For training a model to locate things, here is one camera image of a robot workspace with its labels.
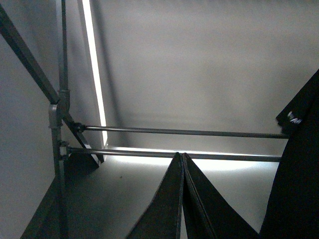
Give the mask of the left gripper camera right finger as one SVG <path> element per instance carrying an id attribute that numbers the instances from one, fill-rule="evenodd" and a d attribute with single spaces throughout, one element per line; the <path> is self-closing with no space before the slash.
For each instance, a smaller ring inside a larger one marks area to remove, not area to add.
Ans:
<path id="1" fill-rule="evenodd" d="M 183 210 L 189 239 L 258 239 L 259 234 L 226 202 L 187 153 Z"/>

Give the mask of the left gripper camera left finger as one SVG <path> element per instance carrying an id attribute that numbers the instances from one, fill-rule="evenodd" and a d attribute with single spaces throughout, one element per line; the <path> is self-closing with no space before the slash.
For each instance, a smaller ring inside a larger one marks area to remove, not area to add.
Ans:
<path id="1" fill-rule="evenodd" d="M 184 166 L 175 153 L 146 210 L 135 223 L 128 239 L 179 239 L 182 215 Z"/>

